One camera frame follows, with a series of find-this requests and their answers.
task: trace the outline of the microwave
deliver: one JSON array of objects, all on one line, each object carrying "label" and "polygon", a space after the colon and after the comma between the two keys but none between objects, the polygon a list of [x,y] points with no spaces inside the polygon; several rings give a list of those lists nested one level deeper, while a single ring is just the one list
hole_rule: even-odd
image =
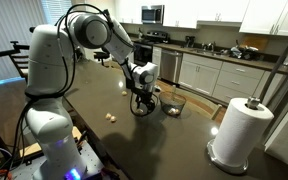
[{"label": "microwave", "polygon": [[142,6],[142,23],[163,24],[164,5]]}]

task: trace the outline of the kitchen sink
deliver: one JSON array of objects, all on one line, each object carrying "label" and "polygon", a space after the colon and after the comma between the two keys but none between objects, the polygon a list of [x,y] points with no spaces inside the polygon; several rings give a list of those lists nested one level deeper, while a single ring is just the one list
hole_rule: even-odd
[{"label": "kitchen sink", "polygon": [[193,49],[191,52],[199,53],[199,54],[205,54],[209,56],[220,56],[222,55],[221,52],[218,51],[209,51],[209,50],[204,50],[204,49]]}]

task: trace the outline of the bowl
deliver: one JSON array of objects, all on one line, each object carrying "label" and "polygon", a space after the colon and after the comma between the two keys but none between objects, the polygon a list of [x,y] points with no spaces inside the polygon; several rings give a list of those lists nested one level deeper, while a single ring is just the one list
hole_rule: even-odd
[{"label": "bowl", "polygon": [[162,92],[159,95],[161,108],[169,116],[177,117],[181,114],[186,103],[185,97],[173,92]]}]

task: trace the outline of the blinds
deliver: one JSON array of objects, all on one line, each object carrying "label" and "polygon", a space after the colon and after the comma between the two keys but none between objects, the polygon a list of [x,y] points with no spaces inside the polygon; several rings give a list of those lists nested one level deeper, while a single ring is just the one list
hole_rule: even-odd
[{"label": "blinds", "polygon": [[[13,49],[10,41],[30,44],[29,27],[45,24],[40,0],[0,0],[0,51]],[[0,58],[0,79],[19,76],[9,57]]]},{"label": "blinds", "polygon": [[44,14],[48,24],[55,24],[57,20],[72,6],[71,0],[42,0]]}]

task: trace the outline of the stove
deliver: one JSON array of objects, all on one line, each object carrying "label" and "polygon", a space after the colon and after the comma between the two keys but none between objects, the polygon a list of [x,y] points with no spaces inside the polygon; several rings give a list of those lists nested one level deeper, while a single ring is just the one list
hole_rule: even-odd
[{"label": "stove", "polygon": [[169,35],[162,31],[148,31],[144,39],[134,41],[134,63],[139,66],[145,66],[146,63],[152,62],[153,44],[166,43]]}]

